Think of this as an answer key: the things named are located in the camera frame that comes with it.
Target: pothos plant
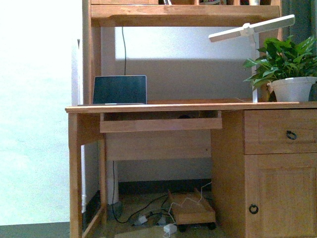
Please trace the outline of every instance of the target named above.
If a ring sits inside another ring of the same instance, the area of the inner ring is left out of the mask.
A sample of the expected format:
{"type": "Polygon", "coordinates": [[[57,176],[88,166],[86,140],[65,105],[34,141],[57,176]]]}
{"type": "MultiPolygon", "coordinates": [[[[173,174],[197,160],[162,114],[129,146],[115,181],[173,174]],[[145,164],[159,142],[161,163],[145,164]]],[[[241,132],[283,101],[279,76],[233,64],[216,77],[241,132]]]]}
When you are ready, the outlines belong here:
{"type": "Polygon", "coordinates": [[[292,36],[285,41],[267,38],[264,47],[258,49],[265,55],[244,62],[245,68],[257,67],[256,73],[244,81],[250,81],[259,88],[265,83],[280,79],[317,76],[317,57],[313,54],[316,41],[313,36],[299,44],[292,41],[292,36]]]}

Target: door ring pull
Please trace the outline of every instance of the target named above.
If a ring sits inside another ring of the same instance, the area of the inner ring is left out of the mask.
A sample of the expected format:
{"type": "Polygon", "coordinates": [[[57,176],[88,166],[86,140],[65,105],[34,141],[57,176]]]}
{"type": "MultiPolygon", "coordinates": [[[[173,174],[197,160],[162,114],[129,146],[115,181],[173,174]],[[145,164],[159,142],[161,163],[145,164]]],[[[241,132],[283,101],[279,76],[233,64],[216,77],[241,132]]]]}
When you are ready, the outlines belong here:
{"type": "Polygon", "coordinates": [[[251,214],[257,214],[259,211],[259,207],[256,204],[251,204],[251,206],[249,207],[249,212],[251,214]]]}
{"type": "Polygon", "coordinates": [[[296,140],[296,138],[297,138],[297,135],[290,130],[286,131],[286,136],[287,136],[287,138],[289,138],[291,140],[296,140]]]}

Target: laptop screen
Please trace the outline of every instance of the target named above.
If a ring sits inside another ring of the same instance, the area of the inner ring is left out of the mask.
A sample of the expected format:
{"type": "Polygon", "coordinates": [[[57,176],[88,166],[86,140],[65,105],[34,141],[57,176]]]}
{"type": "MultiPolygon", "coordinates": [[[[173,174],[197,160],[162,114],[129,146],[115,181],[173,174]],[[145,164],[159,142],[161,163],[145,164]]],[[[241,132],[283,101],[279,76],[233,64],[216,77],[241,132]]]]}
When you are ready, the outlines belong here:
{"type": "Polygon", "coordinates": [[[147,103],[145,75],[95,77],[93,104],[147,103]]]}

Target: white flower pot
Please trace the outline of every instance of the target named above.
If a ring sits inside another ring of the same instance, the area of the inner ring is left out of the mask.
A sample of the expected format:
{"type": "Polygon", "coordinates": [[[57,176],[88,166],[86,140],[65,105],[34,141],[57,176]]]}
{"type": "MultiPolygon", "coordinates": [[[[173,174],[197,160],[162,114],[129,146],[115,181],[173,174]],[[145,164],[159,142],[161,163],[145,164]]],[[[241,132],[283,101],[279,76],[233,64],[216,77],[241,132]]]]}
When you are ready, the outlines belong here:
{"type": "Polygon", "coordinates": [[[317,77],[295,77],[271,82],[278,102],[307,102],[317,77]]]}

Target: desk lamp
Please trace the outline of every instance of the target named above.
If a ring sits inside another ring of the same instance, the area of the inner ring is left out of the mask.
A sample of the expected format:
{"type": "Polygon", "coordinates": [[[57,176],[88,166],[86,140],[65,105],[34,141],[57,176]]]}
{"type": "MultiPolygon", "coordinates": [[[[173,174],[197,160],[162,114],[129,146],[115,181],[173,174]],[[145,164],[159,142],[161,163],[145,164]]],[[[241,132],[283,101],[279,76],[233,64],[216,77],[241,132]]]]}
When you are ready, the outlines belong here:
{"type": "MultiPolygon", "coordinates": [[[[252,49],[252,59],[255,60],[259,57],[259,52],[256,50],[256,42],[254,40],[254,34],[271,31],[278,28],[283,28],[287,26],[292,26],[295,24],[295,15],[288,15],[279,18],[275,18],[268,21],[263,21],[255,24],[245,23],[242,27],[238,27],[235,29],[222,31],[218,33],[214,33],[209,35],[209,39],[211,42],[223,41],[231,38],[236,38],[240,36],[249,37],[250,46],[252,49]]],[[[256,73],[256,66],[252,67],[252,74],[256,73]]],[[[256,88],[253,87],[253,102],[258,102],[258,92],[256,88]]]]}

